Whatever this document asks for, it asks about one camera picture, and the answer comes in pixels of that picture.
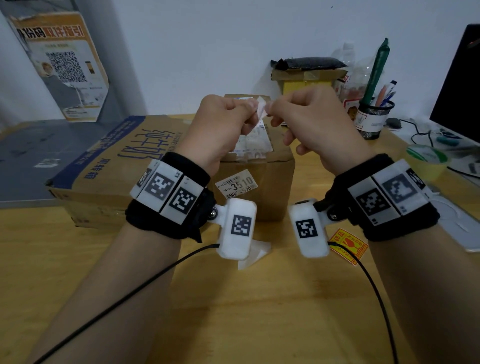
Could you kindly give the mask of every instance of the wooden table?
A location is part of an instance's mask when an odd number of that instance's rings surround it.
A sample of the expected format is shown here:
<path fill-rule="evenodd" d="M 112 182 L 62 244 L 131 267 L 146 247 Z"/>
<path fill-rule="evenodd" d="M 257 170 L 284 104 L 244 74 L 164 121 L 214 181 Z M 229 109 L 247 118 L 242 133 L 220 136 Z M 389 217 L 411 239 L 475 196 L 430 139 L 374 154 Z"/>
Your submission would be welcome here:
<path fill-rule="evenodd" d="M 395 158 L 405 145 L 387 131 L 372 144 Z M 290 202 L 323 198 L 332 175 L 314 154 L 296 158 Z M 449 171 L 437 185 L 480 218 L 480 189 Z M 340 227 L 364 239 L 347 222 L 328 227 L 328 233 Z M 216 241 L 217 230 L 207 229 L 205 244 Z M 0 210 L 0 363 L 24 362 L 114 236 L 74 227 L 61 207 Z M 271 242 L 273 252 L 245 271 L 214 251 L 177 268 L 171 313 L 148 363 L 392 362 L 382 312 L 359 267 L 336 254 L 302 257 L 288 218 L 257 223 L 254 238 Z M 186 241 L 180 255 L 197 248 Z M 387 305 L 400 362 L 416 363 L 369 250 L 362 261 Z"/>

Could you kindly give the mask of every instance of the black mesh pen holder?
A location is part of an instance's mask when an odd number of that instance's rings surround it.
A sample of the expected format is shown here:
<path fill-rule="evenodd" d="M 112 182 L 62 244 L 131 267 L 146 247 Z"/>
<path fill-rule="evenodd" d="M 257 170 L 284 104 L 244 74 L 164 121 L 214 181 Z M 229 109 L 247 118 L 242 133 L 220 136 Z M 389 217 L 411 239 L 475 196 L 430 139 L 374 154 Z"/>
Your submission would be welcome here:
<path fill-rule="evenodd" d="M 355 126 L 361 136 L 367 140 L 378 139 L 387 120 L 387 115 L 394 107 L 395 104 L 392 101 L 387 101 L 387 104 L 383 107 L 360 103 L 355 118 Z"/>

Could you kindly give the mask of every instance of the roll of clear tape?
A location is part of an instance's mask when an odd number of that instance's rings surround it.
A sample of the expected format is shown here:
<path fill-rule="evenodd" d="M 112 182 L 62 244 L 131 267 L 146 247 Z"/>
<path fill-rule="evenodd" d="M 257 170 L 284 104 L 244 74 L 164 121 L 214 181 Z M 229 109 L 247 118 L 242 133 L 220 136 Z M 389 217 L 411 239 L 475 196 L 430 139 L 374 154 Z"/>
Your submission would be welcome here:
<path fill-rule="evenodd" d="M 450 158 L 445 153 L 431 146 L 408 146 L 401 158 L 424 182 L 436 181 L 450 164 Z"/>

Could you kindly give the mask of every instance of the hand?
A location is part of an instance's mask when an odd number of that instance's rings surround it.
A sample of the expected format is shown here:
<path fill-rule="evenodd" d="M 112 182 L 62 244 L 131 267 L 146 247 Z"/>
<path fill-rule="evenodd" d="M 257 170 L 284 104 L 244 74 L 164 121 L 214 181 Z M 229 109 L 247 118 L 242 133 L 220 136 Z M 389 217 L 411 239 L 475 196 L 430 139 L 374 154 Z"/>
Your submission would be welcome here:
<path fill-rule="evenodd" d="M 235 149 L 240 135 L 258 123 L 258 101 L 205 96 L 184 139 L 175 152 L 202 167 L 211 177 L 222 157 Z"/>
<path fill-rule="evenodd" d="M 273 116 L 273 127 L 286 122 L 284 144 L 300 141 L 300 156 L 317 153 L 325 168 L 339 175 L 375 156 L 362 138 L 333 88 L 307 87 L 271 102 L 265 111 Z"/>

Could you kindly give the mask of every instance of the person's right hand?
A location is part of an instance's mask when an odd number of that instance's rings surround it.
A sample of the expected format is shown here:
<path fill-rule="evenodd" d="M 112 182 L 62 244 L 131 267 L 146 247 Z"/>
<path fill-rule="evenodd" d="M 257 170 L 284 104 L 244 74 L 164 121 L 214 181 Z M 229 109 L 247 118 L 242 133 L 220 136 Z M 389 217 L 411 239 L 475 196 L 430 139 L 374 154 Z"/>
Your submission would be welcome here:
<path fill-rule="evenodd" d="M 286 122 L 284 143 L 295 139 L 299 155 L 317 153 L 325 168 L 339 175 L 375 156 L 330 86 L 307 87 L 269 103 L 273 127 Z"/>

